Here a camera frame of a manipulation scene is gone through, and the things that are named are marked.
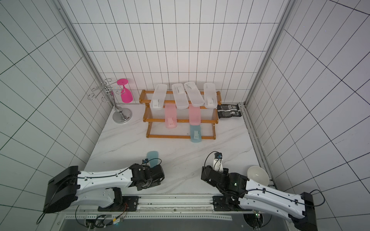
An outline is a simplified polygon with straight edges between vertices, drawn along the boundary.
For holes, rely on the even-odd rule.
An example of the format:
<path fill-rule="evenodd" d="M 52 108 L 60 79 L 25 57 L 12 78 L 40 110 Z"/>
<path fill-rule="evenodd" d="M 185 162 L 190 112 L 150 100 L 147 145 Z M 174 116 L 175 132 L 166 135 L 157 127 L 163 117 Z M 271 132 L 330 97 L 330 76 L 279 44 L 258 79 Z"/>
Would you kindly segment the teal pencil case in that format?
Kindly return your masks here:
<path fill-rule="evenodd" d="M 202 141 L 200 125 L 190 125 L 190 140 L 194 143 Z"/>
<path fill-rule="evenodd" d="M 161 160 L 159 159 L 159 152 L 158 151 L 149 151 L 146 155 L 147 159 L 149 160 L 148 165 L 150 167 L 154 167 L 158 165 Z"/>

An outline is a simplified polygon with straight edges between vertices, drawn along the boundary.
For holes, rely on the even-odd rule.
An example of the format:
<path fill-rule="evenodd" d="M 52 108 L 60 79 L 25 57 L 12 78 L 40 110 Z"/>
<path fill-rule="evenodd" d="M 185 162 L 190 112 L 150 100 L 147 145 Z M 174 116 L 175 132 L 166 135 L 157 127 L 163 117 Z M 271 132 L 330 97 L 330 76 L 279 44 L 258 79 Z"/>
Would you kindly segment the pink pencil case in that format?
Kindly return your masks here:
<path fill-rule="evenodd" d="M 192 126 L 198 126 L 201 124 L 200 107 L 194 107 L 193 105 L 189 105 L 189 123 Z"/>
<path fill-rule="evenodd" d="M 176 104 L 165 105 L 165 126 L 168 129 L 174 129 L 177 127 Z"/>

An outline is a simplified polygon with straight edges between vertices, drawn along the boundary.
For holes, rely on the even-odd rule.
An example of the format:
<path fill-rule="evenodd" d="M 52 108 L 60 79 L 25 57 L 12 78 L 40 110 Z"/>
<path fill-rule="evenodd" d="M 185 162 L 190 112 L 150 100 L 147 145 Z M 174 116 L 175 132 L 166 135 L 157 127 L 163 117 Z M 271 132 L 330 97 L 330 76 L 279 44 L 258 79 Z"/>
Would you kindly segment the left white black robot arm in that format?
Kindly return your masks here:
<path fill-rule="evenodd" d="M 138 191 L 159 186 L 165 178 L 160 164 L 133 164 L 125 169 L 101 172 L 80 171 L 70 166 L 48 181 L 43 212 L 61 212 L 71 206 L 97 206 L 100 212 L 133 212 L 137 210 L 138 196 L 124 196 L 124 188 Z"/>

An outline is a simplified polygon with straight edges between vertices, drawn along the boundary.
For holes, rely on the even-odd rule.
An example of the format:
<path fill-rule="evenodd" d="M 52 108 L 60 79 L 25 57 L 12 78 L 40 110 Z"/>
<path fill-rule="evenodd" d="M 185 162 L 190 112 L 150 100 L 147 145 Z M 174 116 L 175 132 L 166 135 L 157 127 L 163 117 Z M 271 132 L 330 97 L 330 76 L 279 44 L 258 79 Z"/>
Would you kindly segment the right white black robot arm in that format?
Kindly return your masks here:
<path fill-rule="evenodd" d="M 282 192 L 240 175 L 216 171 L 203 166 L 201 180 L 217 188 L 221 196 L 213 196 L 215 211 L 260 211 L 292 222 L 300 231 L 317 231 L 316 206 L 307 192 Z"/>

